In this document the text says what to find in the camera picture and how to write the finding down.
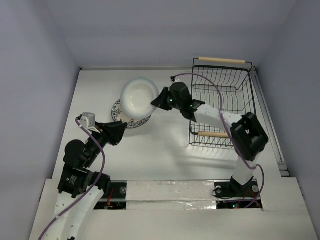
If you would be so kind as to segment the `blue floral white plate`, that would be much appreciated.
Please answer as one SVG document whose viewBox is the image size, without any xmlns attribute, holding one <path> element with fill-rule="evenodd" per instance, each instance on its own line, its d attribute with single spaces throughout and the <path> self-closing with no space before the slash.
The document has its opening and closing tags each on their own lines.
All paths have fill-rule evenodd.
<svg viewBox="0 0 320 240">
<path fill-rule="evenodd" d="M 126 126 L 127 129 L 135 129 L 135 128 L 141 127 L 144 124 L 146 124 L 151 118 L 151 116 L 148 116 L 148 117 L 142 118 L 142 119 L 133 119 L 133 118 L 127 116 L 125 114 L 124 110 L 122 109 L 120 99 L 118 99 L 114 103 L 114 105 L 111 109 L 111 117 L 114 122 L 127 123 L 127 126 Z"/>
</svg>

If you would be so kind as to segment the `white deep bowl plate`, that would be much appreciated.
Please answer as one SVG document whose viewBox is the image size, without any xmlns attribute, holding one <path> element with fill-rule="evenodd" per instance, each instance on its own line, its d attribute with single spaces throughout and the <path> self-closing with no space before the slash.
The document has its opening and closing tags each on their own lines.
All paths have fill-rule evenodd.
<svg viewBox="0 0 320 240">
<path fill-rule="evenodd" d="M 120 94 L 120 103 L 128 117 L 144 119 L 156 111 L 157 108 L 151 103 L 158 96 L 159 90 L 152 80 L 138 77 L 124 85 Z"/>
</svg>

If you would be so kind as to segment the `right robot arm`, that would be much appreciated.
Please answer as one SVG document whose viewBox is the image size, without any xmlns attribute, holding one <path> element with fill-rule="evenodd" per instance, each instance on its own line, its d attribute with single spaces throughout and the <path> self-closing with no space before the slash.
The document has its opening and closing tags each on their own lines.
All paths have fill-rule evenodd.
<svg viewBox="0 0 320 240">
<path fill-rule="evenodd" d="M 166 111 L 179 110 L 187 120 L 225 131 L 238 155 L 235 172 L 230 179 L 230 190 L 235 196 L 242 196 L 248 191 L 248 184 L 257 167 L 256 159 L 269 142 L 255 114 L 233 114 L 211 107 L 203 101 L 193 99 L 183 82 L 164 87 L 151 105 Z"/>
</svg>

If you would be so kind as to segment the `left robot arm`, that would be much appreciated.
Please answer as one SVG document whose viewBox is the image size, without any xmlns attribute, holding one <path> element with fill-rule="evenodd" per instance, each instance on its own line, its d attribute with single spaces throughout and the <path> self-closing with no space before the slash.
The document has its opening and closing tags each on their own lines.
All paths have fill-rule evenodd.
<svg viewBox="0 0 320 240">
<path fill-rule="evenodd" d="M 40 240 L 79 240 L 98 201 L 112 195 L 111 177 L 103 173 L 104 147 L 121 142 L 127 123 L 90 121 L 83 114 L 75 122 L 88 139 L 74 139 L 64 149 L 53 218 Z"/>
</svg>

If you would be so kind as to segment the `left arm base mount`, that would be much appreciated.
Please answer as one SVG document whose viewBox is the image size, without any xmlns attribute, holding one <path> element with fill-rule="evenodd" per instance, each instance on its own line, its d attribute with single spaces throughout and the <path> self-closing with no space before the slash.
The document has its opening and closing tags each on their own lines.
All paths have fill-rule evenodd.
<svg viewBox="0 0 320 240">
<path fill-rule="evenodd" d="M 95 205 L 94 210 L 126 210 L 127 181 L 112 181 L 108 194 Z"/>
</svg>

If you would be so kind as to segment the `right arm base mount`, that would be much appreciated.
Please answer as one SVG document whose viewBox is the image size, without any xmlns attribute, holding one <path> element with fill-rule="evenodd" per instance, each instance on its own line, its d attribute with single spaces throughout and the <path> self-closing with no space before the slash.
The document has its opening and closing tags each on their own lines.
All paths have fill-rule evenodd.
<svg viewBox="0 0 320 240">
<path fill-rule="evenodd" d="M 230 181 L 214 183 L 211 195 L 216 199 L 217 209 L 263 209 L 260 188 L 253 180 L 243 190 L 233 189 Z"/>
</svg>

